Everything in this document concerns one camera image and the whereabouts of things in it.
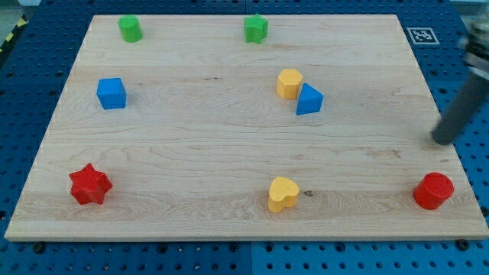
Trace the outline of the robot arm end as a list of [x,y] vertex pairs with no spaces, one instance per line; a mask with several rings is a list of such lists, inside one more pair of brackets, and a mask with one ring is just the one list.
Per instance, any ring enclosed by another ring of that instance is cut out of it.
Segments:
[[461,45],[470,71],[488,80],[488,12],[478,15],[470,22]]

